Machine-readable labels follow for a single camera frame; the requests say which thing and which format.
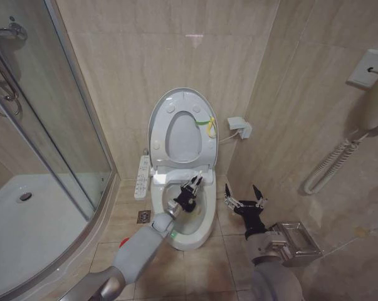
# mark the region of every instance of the white toilet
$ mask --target white toilet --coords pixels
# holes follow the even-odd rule
[[[211,117],[214,127],[207,131]],[[164,212],[180,185],[201,173],[195,210],[176,219],[169,243],[178,250],[200,247],[211,234],[216,210],[215,164],[218,126],[208,101],[197,91],[177,88],[157,103],[149,124],[151,198],[155,214]]]

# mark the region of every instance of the floor drain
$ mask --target floor drain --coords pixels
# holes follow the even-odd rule
[[[137,223],[138,224],[146,224],[150,222],[151,218],[151,210],[142,210],[139,211],[137,215]]]
[[[32,193],[23,193],[20,197],[19,200],[24,202],[27,201],[29,198],[31,198],[33,194]]]

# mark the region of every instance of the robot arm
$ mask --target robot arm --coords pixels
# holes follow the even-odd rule
[[[299,281],[281,264],[279,250],[285,246],[286,239],[279,232],[267,231],[260,219],[267,199],[254,185],[253,190],[257,201],[237,201],[225,185],[225,203],[243,217],[246,226],[247,251],[255,266],[251,288],[254,300],[301,301],[303,295]]]
[[[139,229],[119,248],[112,266],[84,276],[60,301],[111,301],[126,285],[136,282],[171,233],[176,216],[181,210],[191,212],[196,207],[195,198],[201,179],[194,177],[184,183],[180,195],[168,202],[166,212],[157,214],[149,226]]]

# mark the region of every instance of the white cable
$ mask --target white cable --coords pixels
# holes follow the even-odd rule
[[[236,133],[234,133],[232,136],[229,136],[229,137],[227,137],[227,138],[224,138],[224,139],[220,140],[218,143],[221,143],[221,142],[227,141],[228,139],[233,138],[233,137],[236,136],[237,134],[239,134],[239,131],[238,131],[238,130],[237,130]]]
[[[342,141],[333,152],[331,152],[322,163],[314,169],[304,183],[304,192],[307,194],[315,194],[323,188],[326,183],[338,172],[338,170],[345,164],[347,159],[359,148],[359,144],[366,138],[369,133],[366,133],[361,138],[349,142],[347,139]],[[313,182],[321,175],[323,171],[328,168],[328,171],[321,177],[321,179],[314,184]]]

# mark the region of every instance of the wall outlet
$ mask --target wall outlet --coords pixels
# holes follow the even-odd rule
[[[361,87],[371,88],[378,80],[378,50],[369,49],[357,64],[348,83]]]

